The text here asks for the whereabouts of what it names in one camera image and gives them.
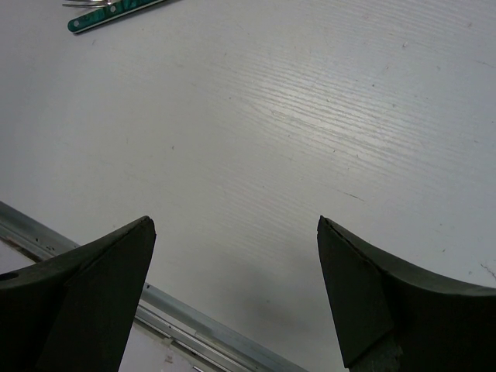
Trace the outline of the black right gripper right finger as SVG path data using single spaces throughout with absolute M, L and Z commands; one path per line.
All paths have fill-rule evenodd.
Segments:
M 351 371 L 493 371 L 495 290 L 387 253 L 321 217 L 319 259 Z

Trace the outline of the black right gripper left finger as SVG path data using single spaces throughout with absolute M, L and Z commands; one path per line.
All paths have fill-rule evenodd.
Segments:
M 144 216 L 1 275 L 3 371 L 117 371 L 156 240 Z

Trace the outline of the green handled fork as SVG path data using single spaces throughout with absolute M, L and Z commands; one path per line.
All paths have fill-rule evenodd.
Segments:
M 91 8 L 90 12 L 71 19 L 67 29 L 73 34 L 83 33 L 105 23 L 129 16 L 134 12 L 164 3 L 163 0 L 120 0 L 102 8 Z

